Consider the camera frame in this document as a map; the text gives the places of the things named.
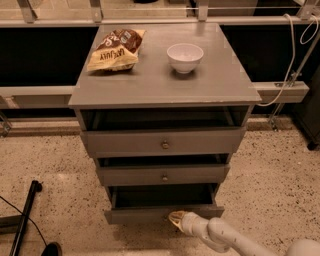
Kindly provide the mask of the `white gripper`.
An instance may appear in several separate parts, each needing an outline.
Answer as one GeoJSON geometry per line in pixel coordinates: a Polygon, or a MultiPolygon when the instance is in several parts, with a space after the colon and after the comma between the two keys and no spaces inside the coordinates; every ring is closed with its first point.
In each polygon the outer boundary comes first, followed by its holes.
{"type": "Polygon", "coordinates": [[[168,219],[186,235],[195,237],[208,236],[207,227],[209,221],[193,212],[186,213],[186,211],[173,211],[168,215],[168,219]]]}

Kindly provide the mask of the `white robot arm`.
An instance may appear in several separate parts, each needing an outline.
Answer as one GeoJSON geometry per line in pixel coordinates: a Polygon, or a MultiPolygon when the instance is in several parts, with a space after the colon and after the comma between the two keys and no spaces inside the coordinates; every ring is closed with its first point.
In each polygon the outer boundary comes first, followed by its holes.
{"type": "MultiPolygon", "coordinates": [[[[194,212],[174,211],[169,214],[169,220],[181,232],[199,238],[218,253],[226,253],[232,248],[240,256],[278,256],[218,217],[208,220],[194,212]]],[[[320,243],[311,239],[297,240],[289,246],[285,256],[320,256],[320,243]]]]}

